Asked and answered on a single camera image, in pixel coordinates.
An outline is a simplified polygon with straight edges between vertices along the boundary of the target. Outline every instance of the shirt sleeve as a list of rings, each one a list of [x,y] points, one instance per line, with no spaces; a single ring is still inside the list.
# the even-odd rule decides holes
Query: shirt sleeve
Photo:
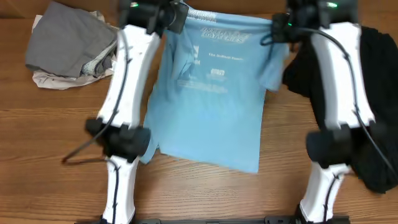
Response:
[[[264,73],[260,77],[260,84],[269,91],[278,91],[282,84],[284,60],[289,56],[287,44],[269,46],[269,56],[266,59]]]

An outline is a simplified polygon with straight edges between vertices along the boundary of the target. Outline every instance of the cable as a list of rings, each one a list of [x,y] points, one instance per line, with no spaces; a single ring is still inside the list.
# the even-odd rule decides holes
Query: cable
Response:
[[[377,144],[374,142],[374,139],[370,135],[369,131],[366,129],[366,125],[364,124],[364,122],[363,122],[363,120],[362,120],[362,118],[361,118],[361,116],[359,114],[358,96],[357,96],[357,92],[356,92],[356,80],[355,80],[355,76],[354,76],[353,64],[352,64],[351,59],[349,57],[349,53],[346,51],[346,49],[343,47],[343,45],[338,40],[336,40],[334,37],[332,37],[331,35],[323,32],[321,30],[304,28],[304,27],[303,28],[299,27],[299,28],[296,28],[296,29],[300,30],[300,31],[304,31],[304,32],[309,32],[309,33],[313,33],[313,34],[322,35],[322,36],[326,37],[327,39],[329,39],[330,41],[332,41],[334,44],[336,44],[336,46],[342,51],[342,53],[344,54],[344,59],[348,63],[349,72],[351,74],[351,82],[352,82],[352,86],[353,86],[353,95],[354,95],[354,108],[355,108],[353,113],[357,117],[359,125],[363,129],[363,131],[365,132],[366,137],[369,139],[369,141],[371,142],[373,147],[380,154],[382,160],[386,163],[388,168],[394,174],[394,177],[396,178],[396,180],[398,180],[397,172],[395,171],[395,169],[393,168],[391,163],[388,161],[387,157],[382,153],[382,151],[380,150],[379,146],[377,146]],[[344,173],[340,173],[338,175],[335,175],[335,178],[333,179],[333,181],[332,181],[332,183],[331,183],[331,185],[329,187],[328,194],[326,195],[326,199],[325,199],[325,205],[324,205],[325,206],[325,212],[323,214],[323,222],[324,222],[324,224],[327,223],[326,216],[327,216],[327,212],[328,212],[328,203],[329,203],[329,198],[330,198],[330,194],[331,194],[332,188],[333,188],[336,180],[339,180],[340,179],[340,175],[343,175],[343,174]]]
[[[118,198],[118,188],[119,188],[119,167],[117,165],[117,163],[115,163],[113,160],[111,159],[85,159],[85,160],[81,160],[81,161],[74,161],[74,162],[69,162],[68,160],[71,159],[72,157],[76,156],[80,151],[82,151],[83,149],[87,148],[89,145],[93,144],[99,137],[101,137],[105,131],[111,126],[113,119],[115,118],[115,116],[117,115],[118,108],[119,108],[119,104],[121,101],[121,98],[123,96],[123,91],[124,91],[124,87],[126,85],[126,80],[127,80],[127,73],[128,73],[128,65],[130,63],[130,61],[132,59],[130,59],[129,56],[129,49],[128,49],[128,43],[127,43],[127,38],[126,35],[124,33],[124,29],[120,28],[120,34],[123,40],[123,44],[124,44],[124,48],[125,48],[125,60],[126,60],[126,65],[124,66],[124,75],[123,75],[123,80],[122,80],[122,84],[121,84],[121,88],[119,91],[119,95],[118,98],[116,100],[116,104],[113,108],[113,112],[112,115],[109,119],[109,121],[105,124],[104,128],[99,131],[93,138],[91,138],[89,141],[85,142],[84,144],[82,144],[81,146],[77,147],[75,150],[73,150],[71,153],[69,153],[67,156],[65,156],[62,159],[62,164],[65,165],[80,165],[80,164],[86,164],[86,163],[91,163],[91,162],[109,162],[114,166],[115,172],[116,172],[116,185],[114,188],[114,195],[113,195],[113,217],[112,217],[112,224],[116,224],[116,206],[117,206],[117,198]]]

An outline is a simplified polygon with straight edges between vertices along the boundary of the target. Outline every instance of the beige cloth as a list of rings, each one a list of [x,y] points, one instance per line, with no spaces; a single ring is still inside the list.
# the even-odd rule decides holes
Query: beige cloth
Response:
[[[99,20],[104,21],[104,17],[100,13],[91,12],[91,14],[96,16]],[[32,27],[32,32],[34,31],[35,26],[37,25],[37,23],[40,21],[41,18],[42,16],[36,15]],[[104,73],[99,74],[96,77],[90,75],[78,78],[67,78],[67,77],[64,78],[38,70],[33,72],[33,81],[36,83],[37,87],[39,88],[49,88],[54,90],[66,90],[71,87],[88,85],[97,80],[113,75],[113,68],[116,65],[116,57],[114,56],[112,60],[113,60],[112,68],[107,69]]]

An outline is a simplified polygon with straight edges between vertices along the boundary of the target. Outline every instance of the clothing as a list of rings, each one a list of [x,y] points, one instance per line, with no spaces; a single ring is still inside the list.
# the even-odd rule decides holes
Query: clothing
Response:
[[[377,123],[388,127],[398,126],[398,48],[388,34],[362,27],[360,44],[366,96]],[[305,42],[295,60],[286,68],[284,83],[289,90],[311,100],[313,112],[320,129],[325,129],[325,100],[320,69],[310,42]],[[398,170],[398,133],[390,131],[377,141],[377,145]],[[387,168],[375,148],[364,139],[362,153],[351,161],[353,169],[366,187],[374,192],[385,193],[398,182]]]
[[[104,17],[102,16],[101,13],[90,12],[90,14],[93,16],[96,16],[99,20],[104,22]],[[36,18],[35,18],[35,21],[34,21],[33,27],[32,27],[32,32],[34,31],[36,25],[39,23],[41,18],[42,18],[41,15],[36,15]],[[114,62],[114,66],[115,66],[116,56],[114,54],[110,54],[109,56],[112,56],[111,60],[112,60],[112,62]],[[49,73],[41,71],[41,70],[37,70],[37,71],[33,72],[32,78],[33,78],[33,81],[36,83],[36,85],[39,88],[66,90],[71,87],[88,85],[97,80],[100,80],[102,78],[113,75],[114,66],[110,66],[109,68],[106,69],[105,72],[97,73],[97,74],[95,74],[95,76],[94,75],[86,75],[86,76],[81,76],[78,78],[58,77],[56,75],[49,74]]]
[[[152,139],[144,162],[164,154],[257,172],[266,90],[282,81],[285,44],[260,45],[271,21],[190,9],[167,43],[144,126]]]
[[[51,2],[30,37],[25,64],[33,72],[78,78],[82,66],[116,37],[115,30],[90,13]]]

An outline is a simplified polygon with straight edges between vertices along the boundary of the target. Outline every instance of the stack of folded shirts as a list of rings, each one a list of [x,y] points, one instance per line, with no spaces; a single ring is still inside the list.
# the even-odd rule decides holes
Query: stack of folded shirts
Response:
[[[51,2],[36,16],[26,67],[38,87],[64,90],[113,74],[117,31],[99,12],[72,9]]]

